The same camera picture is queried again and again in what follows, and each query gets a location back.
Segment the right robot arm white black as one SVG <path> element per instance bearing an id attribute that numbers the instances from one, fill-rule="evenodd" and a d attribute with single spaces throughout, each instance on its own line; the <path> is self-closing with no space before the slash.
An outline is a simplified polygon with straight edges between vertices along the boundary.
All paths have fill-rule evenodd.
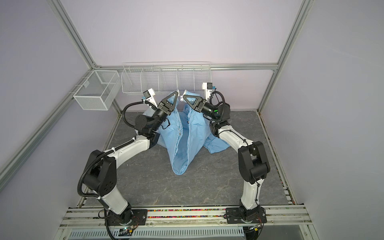
<path id="1" fill-rule="evenodd" d="M 213 105 L 210 100 L 184 93 L 182 98 L 192 110 L 202 113 L 209 120 L 211 133 L 230 145 L 238 154 L 238 165 L 244 180 L 240 206 L 226 213 L 227 220 L 241 219 L 250 223 L 255 219 L 263 221 L 265 210 L 260 206 L 262 184 L 271 171 L 270 163 L 262 142 L 254 142 L 238 133 L 229 123 L 231 107 L 222 93 L 214 91 L 221 100 Z"/>

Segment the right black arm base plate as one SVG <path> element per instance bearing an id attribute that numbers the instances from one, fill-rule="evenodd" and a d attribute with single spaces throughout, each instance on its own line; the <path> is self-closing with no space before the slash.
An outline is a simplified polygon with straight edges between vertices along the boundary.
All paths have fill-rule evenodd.
<path id="1" fill-rule="evenodd" d="M 226 208 L 224 219 L 228 224 L 264 224 L 267 222 L 266 210 L 261 206 L 251 210 L 244 207 Z"/>

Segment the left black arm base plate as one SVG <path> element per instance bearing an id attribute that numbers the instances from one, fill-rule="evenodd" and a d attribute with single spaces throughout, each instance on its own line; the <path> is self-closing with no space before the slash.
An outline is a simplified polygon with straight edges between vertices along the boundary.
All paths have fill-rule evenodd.
<path id="1" fill-rule="evenodd" d="M 110 212 L 107 215 L 107 223 L 109 226 L 143 226 L 146 223 L 147 215 L 147 209 L 133 209 L 121 215 Z"/>

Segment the light blue jacket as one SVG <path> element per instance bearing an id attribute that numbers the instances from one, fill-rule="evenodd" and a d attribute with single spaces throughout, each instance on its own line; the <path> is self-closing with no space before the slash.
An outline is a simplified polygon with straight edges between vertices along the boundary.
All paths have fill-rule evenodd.
<path id="1" fill-rule="evenodd" d="M 136 133 L 150 139 L 151 146 L 159 144 L 167 149 L 171 168 L 176 175 L 185 173 L 201 148 L 205 147 L 213 154 L 229 147 L 211 133 L 209 122 L 203 114 L 192 110 L 187 104 L 181 112 L 176 108 L 163 123 L 156 122 L 152 115 L 158 105 L 156 109 L 148 108 L 136 117 L 134 128 Z"/>

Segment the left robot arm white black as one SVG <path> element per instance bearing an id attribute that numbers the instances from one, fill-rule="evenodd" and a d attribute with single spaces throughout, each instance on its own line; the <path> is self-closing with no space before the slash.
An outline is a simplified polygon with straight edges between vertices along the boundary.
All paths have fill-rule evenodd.
<path id="1" fill-rule="evenodd" d="M 134 128 L 138 134 L 126 143 L 107 151 L 93 151 L 80 176 L 77 185 L 78 195 L 84 198 L 94 197 L 109 214 L 117 217 L 123 223 L 128 223 L 133 217 L 132 207 L 122 196 L 117 187 L 118 168 L 136 156 L 154 147 L 159 140 L 159 128 L 167 121 L 176 108 L 177 91 L 154 105 L 149 100 L 142 100 L 154 110 L 151 116 L 139 115 L 135 119 Z"/>

